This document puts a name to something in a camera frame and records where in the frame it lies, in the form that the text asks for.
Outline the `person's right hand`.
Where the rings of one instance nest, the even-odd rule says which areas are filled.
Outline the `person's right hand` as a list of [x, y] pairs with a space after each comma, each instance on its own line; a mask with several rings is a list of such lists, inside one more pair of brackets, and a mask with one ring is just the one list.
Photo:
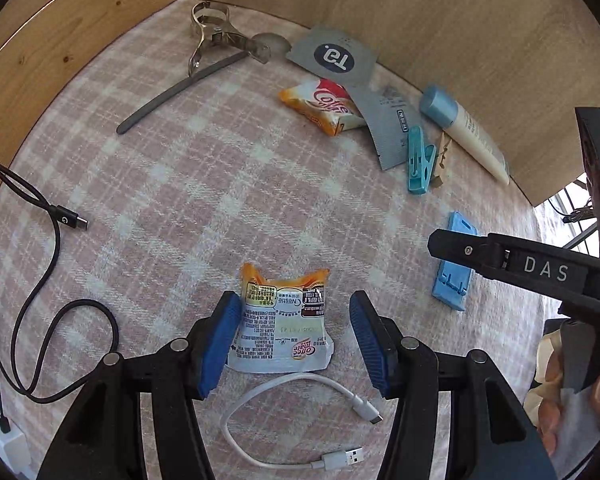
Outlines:
[[558, 330], [545, 335], [536, 355], [538, 384], [526, 397], [526, 410], [561, 477], [600, 442], [600, 375], [592, 385], [579, 385], [574, 356], [580, 354], [564, 347]]

